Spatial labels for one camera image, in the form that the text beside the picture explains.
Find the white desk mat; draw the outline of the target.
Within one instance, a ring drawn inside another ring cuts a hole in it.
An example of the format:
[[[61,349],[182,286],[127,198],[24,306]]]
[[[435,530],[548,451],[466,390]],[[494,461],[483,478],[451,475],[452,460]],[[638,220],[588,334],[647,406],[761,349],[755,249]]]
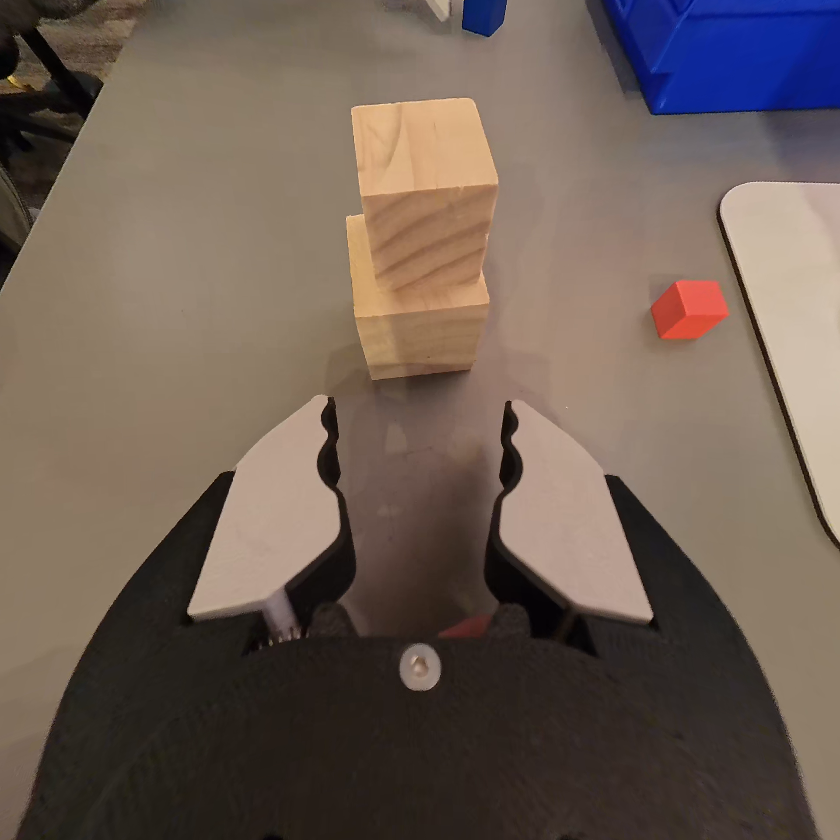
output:
[[[839,184],[747,182],[721,231],[820,522],[839,540]]]

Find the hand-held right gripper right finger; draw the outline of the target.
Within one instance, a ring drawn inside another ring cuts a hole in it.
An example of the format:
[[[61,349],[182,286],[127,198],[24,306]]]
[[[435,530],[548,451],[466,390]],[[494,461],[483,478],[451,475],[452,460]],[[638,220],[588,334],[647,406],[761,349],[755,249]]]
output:
[[[595,458],[519,399],[505,404],[500,446],[484,564],[499,605],[538,640],[567,641],[588,618],[651,629],[655,612]]]

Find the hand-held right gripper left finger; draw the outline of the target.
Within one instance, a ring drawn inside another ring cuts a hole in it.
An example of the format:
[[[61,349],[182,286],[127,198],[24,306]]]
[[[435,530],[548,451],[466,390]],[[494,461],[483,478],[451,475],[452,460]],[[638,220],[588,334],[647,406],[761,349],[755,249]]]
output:
[[[356,560],[339,436],[335,401],[320,394],[239,460],[187,607],[192,620],[258,613],[289,641],[348,591]]]

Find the small red wooden cube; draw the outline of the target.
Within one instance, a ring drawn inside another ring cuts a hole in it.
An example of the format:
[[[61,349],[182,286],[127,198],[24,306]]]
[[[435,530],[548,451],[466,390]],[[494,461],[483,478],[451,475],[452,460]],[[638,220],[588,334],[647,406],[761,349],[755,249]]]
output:
[[[714,280],[678,280],[651,309],[662,340],[698,340],[729,315],[728,304]]]

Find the small blue wooden cube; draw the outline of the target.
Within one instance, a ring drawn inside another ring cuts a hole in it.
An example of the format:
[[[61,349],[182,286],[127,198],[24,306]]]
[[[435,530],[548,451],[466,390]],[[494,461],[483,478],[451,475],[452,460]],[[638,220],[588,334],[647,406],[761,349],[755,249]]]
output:
[[[463,1],[462,29],[486,38],[493,36],[504,23],[507,5],[506,0]]]

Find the large blue plastic bin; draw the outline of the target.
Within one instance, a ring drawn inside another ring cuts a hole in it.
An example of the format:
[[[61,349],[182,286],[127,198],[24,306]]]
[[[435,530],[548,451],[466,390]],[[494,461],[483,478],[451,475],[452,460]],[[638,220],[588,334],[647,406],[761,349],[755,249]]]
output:
[[[605,1],[656,115],[837,109],[838,1]]]

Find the large natural wooden cube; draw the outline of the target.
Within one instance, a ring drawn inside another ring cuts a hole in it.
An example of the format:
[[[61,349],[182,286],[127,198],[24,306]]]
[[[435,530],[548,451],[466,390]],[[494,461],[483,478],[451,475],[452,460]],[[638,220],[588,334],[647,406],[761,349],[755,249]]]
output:
[[[484,275],[444,289],[385,290],[375,278],[364,216],[345,223],[353,315],[371,379],[470,370],[490,307]]]
[[[380,286],[419,290],[477,281],[499,181],[474,100],[355,106],[351,122]]]

